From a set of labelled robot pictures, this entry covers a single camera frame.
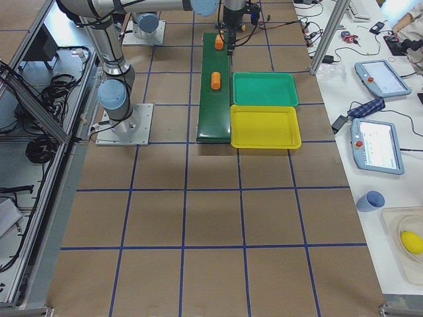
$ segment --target keyboard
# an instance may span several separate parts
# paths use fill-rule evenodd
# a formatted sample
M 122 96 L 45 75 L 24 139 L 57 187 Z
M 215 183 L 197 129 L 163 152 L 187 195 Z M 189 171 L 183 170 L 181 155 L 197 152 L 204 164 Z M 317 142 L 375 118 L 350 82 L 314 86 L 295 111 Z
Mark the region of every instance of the keyboard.
M 351 0 L 347 13 L 354 22 L 370 21 L 370 15 L 364 8 L 362 0 Z

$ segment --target yellow tray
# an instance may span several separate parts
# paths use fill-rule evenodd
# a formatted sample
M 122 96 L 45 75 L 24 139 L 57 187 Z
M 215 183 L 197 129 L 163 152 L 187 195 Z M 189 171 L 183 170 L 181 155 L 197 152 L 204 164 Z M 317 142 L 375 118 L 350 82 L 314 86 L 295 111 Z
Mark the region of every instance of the yellow tray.
M 301 137 L 294 107 L 231 107 L 231 145 L 248 149 L 298 149 Z

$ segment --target brown floor tile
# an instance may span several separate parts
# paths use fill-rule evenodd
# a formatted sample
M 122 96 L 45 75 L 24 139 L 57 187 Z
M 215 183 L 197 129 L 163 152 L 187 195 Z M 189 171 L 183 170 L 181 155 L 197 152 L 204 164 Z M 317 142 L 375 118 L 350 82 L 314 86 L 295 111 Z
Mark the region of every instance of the brown floor tile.
M 242 250 L 186 250 L 182 315 L 245 317 Z
M 192 74 L 191 104 L 200 103 L 201 74 Z
M 297 106 L 297 118 L 303 141 L 334 140 L 325 106 L 322 104 Z
M 292 3 L 262 3 L 263 16 L 272 16 L 272 22 L 289 22 L 298 20 Z
M 45 4 L 46 0 L 2 0 L 0 30 L 30 30 Z
M 253 316 L 317 316 L 303 248 L 249 249 L 247 258 Z
M 192 24 L 190 23 L 166 24 L 165 39 L 163 40 L 164 46 L 181 46 L 181 45 L 190 46 L 191 44 L 192 44 Z
M 192 49 L 192 71 L 201 72 L 203 63 L 203 47 Z
M 54 316 L 108 316 L 119 251 L 61 251 L 46 305 Z
M 373 317 L 384 303 L 367 247 L 311 248 L 322 316 Z
M 203 17 L 202 15 L 194 15 L 196 23 L 213 23 L 213 25 L 217 21 L 217 10 L 209 15 L 208 17 Z
M 241 46 L 237 48 L 232 57 L 232 72 L 242 71 L 272 71 L 267 46 Z
M 236 149 L 209 144 L 189 147 L 188 189 L 239 188 Z
M 239 32 L 238 35 L 237 35 L 237 40 L 239 40 L 240 43 L 247 40 L 247 38 L 250 36 L 250 33 L 252 32 L 252 30 L 254 30 L 254 25 L 252 25 L 250 23 L 250 18 L 247 18 L 247 16 L 245 16 L 245 18 L 244 18 L 244 24 L 245 24 L 245 31 Z M 248 46 L 267 45 L 267 43 L 268 42 L 267 42 L 266 32 L 264 30 L 260 29 L 259 27 L 257 27 L 254 34 L 251 36 L 250 40 L 248 40 L 246 45 L 248 45 Z
M 316 76 L 310 73 L 292 74 L 297 89 L 298 100 L 302 104 L 317 104 L 323 102 Z
M 266 25 L 269 43 L 272 45 L 297 44 L 304 45 L 304 36 L 298 23 L 282 25 L 282 23 L 268 23 Z
M 310 57 L 305 46 L 271 46 L 272 61 L 275 71 L 307 71 Z
M 145 46 L 124 46 L 125 58 L 137 72 L 148 72 L 154 48 Z
M 135 161 L 135 147 L 89 145 L 79 189 L 129 188 Z
M 204 33 L 216 33 L 215 28 L 216 19 L 208 23 L 196 24 L 194 27 L 194 45 L 203 46 L 203 35 Z
M 122 254 L 113 317 L 178 316 L 180 250 Z
M 299 190 L 307 243 L 363 243 L 365 238 L 349 188 Z
M 239 192 L 188 192 L 187 246 L 242 245 Z
M 244 191 L 243 211 L 248 245 L 304 243 L 293 190 Z
M 77 192 L 62 246 L 119 246 L 128 192 Z
M 149 145 L 139 150 L 134 188 L 183 189 L 185 144 Z
M 145 94 L 145 86 L 147 84 L 147 74 L 135 74 L 134 85 L 132 86 L 131 91 L 131 103 L 133 104 L 142 104 Z
M 1 60 L 9 64 L 27 35 L 27 31 L 0 31 Z
M 291 159 L 297 186 L 348 185 L 335 142 L 303 143 Z
M 190 110 L 190 142 L 196 142 L 197 139 L 197 126 L 198 126 L 198 113 L 200 107 L 191 106 Z
M 151 71 L 190 72 L 191 48 L 166 46 L 155 48 Z
M 156 106 L 151 123 L 150 142 L 185 142 L 188 106 Z
M 188 104 L 190 74 L 150 74 L 147 101 L 154 104 Z
M 184 192 L 133 192 L 126 246 L 180 246 Z
M 194 13 L 192 11 L 161 11 L 160 19 L 169 23 L 192 22 Z
M 287 151 L 243 149 L 239 154 L 243 188 L 293 186 Z

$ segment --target floor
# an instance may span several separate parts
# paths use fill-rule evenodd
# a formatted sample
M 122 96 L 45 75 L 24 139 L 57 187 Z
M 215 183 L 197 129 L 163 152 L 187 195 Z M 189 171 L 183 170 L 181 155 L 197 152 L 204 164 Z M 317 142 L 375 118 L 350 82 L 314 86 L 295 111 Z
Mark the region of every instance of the floor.
M 290 1 L 260 5 L 269 26 L 297 19 Z M 161 18 L 163 47 L 124 49 L 133 102 L 155 104 L 149 145 L 88 145 L 48 295 L 55 316 L 378 316 L 383 295 L 299 25 L 257 32 L 232 71 L 293 74 L 301 148 L 236 150 L 196 142 L 201 38 L 216 16 Z

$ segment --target blue cup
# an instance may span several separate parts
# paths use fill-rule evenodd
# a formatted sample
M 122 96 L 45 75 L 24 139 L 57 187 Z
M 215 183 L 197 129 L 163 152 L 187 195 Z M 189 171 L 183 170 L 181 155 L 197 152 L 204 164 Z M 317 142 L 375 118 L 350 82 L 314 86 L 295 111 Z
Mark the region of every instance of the blue cup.
M 367 192 L 357 201 L 357 209 L 363 213 L 379 209 L 385 205 L 383 195 L 375 190 Z

